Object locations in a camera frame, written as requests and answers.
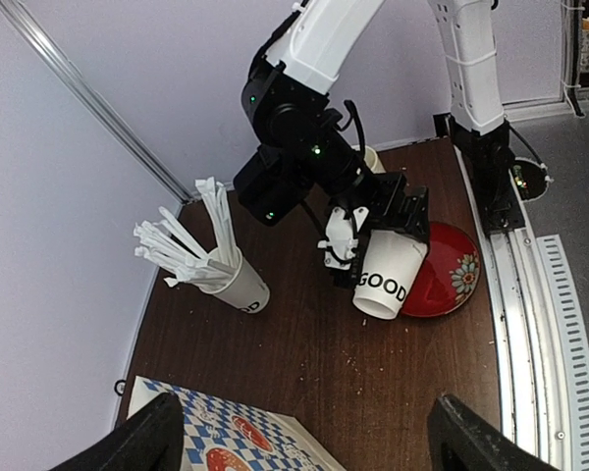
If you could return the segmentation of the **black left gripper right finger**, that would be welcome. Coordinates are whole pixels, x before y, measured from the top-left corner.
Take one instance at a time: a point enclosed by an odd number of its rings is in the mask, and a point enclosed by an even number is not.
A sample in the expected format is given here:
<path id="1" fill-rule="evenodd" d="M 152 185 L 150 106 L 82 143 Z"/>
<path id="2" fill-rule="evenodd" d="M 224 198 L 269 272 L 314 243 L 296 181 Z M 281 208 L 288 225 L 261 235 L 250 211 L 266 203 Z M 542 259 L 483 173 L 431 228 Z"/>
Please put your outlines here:
<path id="1" fill-rule="evenodd" d="M 434 401 L 427 419 L 434 470 L 516 471 L 554 467 L 524 451 L 452 394 Z"/>

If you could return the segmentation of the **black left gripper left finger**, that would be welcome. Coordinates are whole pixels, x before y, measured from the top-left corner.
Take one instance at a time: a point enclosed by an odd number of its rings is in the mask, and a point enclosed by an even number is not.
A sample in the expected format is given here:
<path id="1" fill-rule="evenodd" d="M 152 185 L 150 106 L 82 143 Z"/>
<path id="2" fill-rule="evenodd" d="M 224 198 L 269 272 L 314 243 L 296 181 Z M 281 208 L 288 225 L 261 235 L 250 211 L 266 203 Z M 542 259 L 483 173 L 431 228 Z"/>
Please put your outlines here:
<path id="1" fill-rule="evenodd" d="M 179 470 L 184 413 L 172 393 L 160 393 L 104 439 L 57 470 Z"/>

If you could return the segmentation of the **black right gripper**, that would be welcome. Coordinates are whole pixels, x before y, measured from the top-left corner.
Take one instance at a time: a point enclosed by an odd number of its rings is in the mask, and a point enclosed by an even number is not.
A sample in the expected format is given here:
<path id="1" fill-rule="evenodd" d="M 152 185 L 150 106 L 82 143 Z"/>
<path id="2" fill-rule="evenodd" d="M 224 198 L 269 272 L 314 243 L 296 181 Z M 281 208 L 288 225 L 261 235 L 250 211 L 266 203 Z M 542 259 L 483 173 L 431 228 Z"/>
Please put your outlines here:
<path id="1" fill-rule="evenodd" d="M 430 244 L 429 189 L 409 186 L 402 172 L 365 175 L 330 203 L 346 211 L 350 236 L 391 231 Z"/>

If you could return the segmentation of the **blue checkered paper bag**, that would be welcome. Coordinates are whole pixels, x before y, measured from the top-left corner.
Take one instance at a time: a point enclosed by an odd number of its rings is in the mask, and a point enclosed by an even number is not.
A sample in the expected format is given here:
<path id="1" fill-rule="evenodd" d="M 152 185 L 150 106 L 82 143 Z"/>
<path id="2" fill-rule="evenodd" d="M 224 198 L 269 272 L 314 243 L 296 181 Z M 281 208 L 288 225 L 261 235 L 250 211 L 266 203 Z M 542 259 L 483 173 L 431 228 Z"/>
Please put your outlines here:
<path id="1" fill-rule="evenodd" d="M 130 416 L 161 393 L 182 407 L 182 470 L 342 470 L 293 416 L 137 376 Z"/>

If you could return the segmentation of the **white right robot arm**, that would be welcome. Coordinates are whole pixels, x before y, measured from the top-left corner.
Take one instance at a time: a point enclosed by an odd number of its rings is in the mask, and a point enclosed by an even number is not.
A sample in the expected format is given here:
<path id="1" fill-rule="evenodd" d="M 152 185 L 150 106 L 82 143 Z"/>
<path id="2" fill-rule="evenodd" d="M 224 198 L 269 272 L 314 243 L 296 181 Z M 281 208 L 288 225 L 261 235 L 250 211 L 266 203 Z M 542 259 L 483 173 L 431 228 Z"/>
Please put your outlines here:
<path id="1" fill-rule="evenodd" d="M 274 226 L 313 188 L 343 210 L 354 238 L 391 231 L 429 239 L 429 192 L 364 162 L 368 132 L 406 104 L 422 118 L 450 99 L 448 134 L 468 168 L 486 234 L 515 224 L 510 125 L 501 101 L 493 1 L 427 1 L 418 32 L 392 25 L 383 1 L 297 1 L 255 52 L 241 106 L 257 148 L 234 179 L 240 204 Z"/>

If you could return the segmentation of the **cream ceramic mug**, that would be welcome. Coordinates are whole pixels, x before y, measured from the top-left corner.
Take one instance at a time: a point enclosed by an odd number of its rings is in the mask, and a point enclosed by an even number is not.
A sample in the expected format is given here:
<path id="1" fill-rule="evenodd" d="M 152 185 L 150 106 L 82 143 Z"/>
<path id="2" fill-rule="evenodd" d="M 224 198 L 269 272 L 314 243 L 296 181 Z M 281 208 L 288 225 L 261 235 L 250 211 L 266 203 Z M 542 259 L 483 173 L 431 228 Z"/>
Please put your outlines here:
<path id="1" fill-rule="evenodd" d="M 373 174 L 384 174 L 386 172 L 377 151 L 371 146 L 366 145 L 364 147 L 363 159 L 364 163 Z"/>

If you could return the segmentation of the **red floral plate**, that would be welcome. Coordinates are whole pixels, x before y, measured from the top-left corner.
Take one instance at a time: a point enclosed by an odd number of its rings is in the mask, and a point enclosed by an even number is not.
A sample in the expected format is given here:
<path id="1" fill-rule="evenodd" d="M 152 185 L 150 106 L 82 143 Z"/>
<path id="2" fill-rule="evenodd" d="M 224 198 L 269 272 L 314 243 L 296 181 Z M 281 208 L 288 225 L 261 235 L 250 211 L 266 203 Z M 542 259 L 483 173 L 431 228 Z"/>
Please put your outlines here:
<path id="1" fill-rule="evenodd" d="M 474 293 L 481 270 L 477 245 L 456 226 L 430 223 L 430 249 L 401 314 L 435 318 L 456 311 Z"/>

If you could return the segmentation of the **white cup holding straws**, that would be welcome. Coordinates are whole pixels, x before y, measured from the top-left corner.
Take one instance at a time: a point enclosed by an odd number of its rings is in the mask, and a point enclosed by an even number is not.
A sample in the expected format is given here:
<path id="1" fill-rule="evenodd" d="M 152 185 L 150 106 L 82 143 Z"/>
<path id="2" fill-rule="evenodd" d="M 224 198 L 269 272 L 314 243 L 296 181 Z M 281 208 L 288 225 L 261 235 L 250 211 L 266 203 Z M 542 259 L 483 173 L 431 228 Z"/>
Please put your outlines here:
<path id="1" fill-rule="evenodd" d="M 268 304 L 270 289 L 238 247 L 236 255 L 240 263 L 233 277 L 221 288 L 205 290 L 204 293 L 215 296 L 245 313 L 256 314 Z"/>

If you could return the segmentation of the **small black wall socket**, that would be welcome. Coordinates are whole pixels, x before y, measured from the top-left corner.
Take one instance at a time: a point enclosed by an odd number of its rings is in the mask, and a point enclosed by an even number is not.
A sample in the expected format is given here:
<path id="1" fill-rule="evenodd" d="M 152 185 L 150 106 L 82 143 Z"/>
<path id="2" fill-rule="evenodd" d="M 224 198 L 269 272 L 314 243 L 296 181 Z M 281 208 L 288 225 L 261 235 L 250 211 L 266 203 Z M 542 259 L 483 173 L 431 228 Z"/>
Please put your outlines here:
<path id="1" fill-rule="evenodd" d="M 117 380 L 114 384 L 114 392 L 116 395 L 118 396 L 122 396 L 124 394 L 125 391 L 125 387 L 126 387 L 126 381 L 125 380 Z"/>

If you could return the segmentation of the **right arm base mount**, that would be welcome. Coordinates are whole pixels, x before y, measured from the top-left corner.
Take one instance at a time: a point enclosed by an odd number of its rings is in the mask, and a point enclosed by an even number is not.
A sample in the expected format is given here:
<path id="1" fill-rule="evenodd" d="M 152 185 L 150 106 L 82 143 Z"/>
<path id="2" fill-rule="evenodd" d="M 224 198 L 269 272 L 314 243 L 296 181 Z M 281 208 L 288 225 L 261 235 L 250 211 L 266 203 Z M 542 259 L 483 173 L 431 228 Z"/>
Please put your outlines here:
<path id="1" fill-rule="evenodd" d="M 480 135 L 461 127 L 449 113 L 433 120 L 436 136 L 449 137 L 460 152 L 482 232 L 490 236 L 524 228 L 521 203 L 540 198 L 553 182 L 527 139 L 509 121 Z"/>

